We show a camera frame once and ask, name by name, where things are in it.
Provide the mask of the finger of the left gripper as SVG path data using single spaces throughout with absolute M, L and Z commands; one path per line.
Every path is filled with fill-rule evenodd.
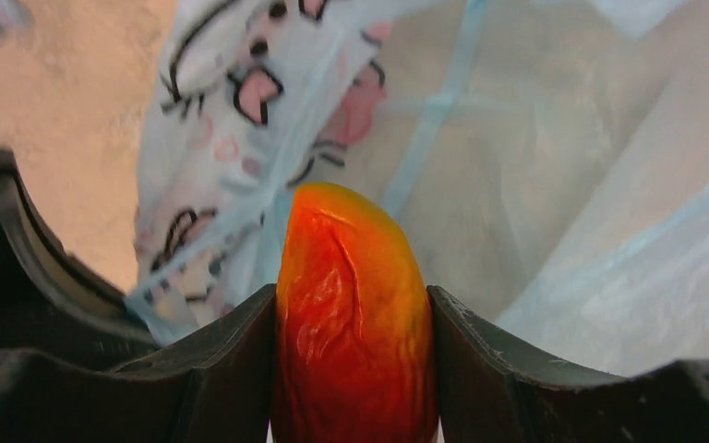
M 103 370 L 156 346 L 122 293 L 65 251 L 0 147 L 0 349 L 16 348 Z

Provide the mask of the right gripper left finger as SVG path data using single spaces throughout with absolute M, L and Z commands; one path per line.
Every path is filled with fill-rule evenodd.
M 184 339 L 96 372 L 0 351 L 0 442 L 263 442 L 274 288 Z

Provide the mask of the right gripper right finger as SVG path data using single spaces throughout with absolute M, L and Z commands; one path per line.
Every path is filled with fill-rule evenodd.
M 709 442 L 709 360 L 619 377 L 547 353 L 428 288 L 448 442 Z

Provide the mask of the orange red fake mango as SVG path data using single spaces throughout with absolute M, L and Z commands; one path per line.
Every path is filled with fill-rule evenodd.
M 384 210 L 344 186 L 300 186 L 275 299 L 275 441 L 437 440 L 429 295 Z

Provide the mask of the light blue plastic bag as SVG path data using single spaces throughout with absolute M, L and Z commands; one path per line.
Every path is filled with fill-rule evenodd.
M 138 161 L 160 345 L 276 280 L 300 184 L 568 361 L 709 358 L 709 1 L 181 1 Z

